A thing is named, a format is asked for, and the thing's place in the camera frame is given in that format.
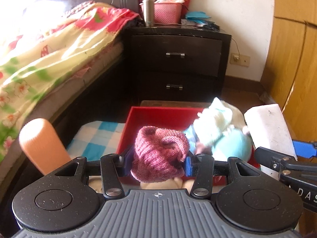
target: power cord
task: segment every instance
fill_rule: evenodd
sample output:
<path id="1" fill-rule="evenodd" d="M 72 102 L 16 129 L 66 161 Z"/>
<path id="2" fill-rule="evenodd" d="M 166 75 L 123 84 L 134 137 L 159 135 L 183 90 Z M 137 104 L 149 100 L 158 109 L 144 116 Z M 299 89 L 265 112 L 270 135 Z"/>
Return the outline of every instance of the power cord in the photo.
<path id="1" fill-rule="evenodd" d="M 237 42 L 231 37 L 231 39 L 236 43 L 236 46 L 237 46 L 237 49 L 238 49 L 238 54 L 239 54 L 239 59 L 240 59 L 240 51 L 239 51 L 239 48 L 238 48 L 238 44 L 237 44 Z"/>

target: baseboard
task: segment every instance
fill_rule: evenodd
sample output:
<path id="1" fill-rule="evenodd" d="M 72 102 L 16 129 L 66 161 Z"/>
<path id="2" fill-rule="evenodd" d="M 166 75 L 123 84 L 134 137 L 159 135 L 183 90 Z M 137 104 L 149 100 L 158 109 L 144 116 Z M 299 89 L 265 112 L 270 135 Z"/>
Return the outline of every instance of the baseboard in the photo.
<path id="1" fill-rule="evenodd" d="M 262 93 L 262 95 L 260 96 L 260 100 L 266 105 L 277 104 L 266 91 Z"/>
<path id="2" fill-rule="evenodd" d="M 257 93 L 259 96 L 265 92 L 265 89 L 260 82 L 232 76 L 225 76 L 223 86 L 236 90 Z"/>

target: orange foam roller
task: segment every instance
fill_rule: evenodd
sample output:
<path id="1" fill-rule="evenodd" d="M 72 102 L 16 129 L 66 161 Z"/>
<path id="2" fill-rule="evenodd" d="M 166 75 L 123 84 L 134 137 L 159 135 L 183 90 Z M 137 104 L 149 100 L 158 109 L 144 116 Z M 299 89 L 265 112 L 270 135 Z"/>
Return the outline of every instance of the orange foam roller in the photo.
<path id="1" fill-rule="evenodd" d="M 19 143 L 44 175 L 71 160 L 54 127 L 46 119 L 38 118 L 27 123 L 20 131 Z"/>

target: floral bedspread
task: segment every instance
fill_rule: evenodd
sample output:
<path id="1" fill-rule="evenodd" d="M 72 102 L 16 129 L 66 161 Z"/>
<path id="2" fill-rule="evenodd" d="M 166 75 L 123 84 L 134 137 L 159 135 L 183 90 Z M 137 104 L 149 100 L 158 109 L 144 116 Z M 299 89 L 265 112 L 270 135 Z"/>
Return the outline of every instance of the floral bedspread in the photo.
<path id="1" fill-rule="evenodd" d="M 55 27 L 18 36 L 8 45 L 0 58 L 0 162 L 35 105 L 110 45 L 137 15 L 91 2 L 61 17 Z"/>

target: light blue knitted toy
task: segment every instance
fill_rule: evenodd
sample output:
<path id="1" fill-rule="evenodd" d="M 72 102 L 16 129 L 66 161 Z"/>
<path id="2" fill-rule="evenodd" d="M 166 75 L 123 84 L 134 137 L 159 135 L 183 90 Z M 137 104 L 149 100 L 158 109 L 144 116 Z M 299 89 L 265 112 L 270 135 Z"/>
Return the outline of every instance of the light blue knitted toy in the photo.
<path id="1" fill-rule="evenodd" d="M 251 138 L 239 129 L 228 129 L 211 148 L 212 156 L 216 161 L 227 161 L 228 157 L 235 156 L 245 162 L 249 161 L 252 153 Z"/>

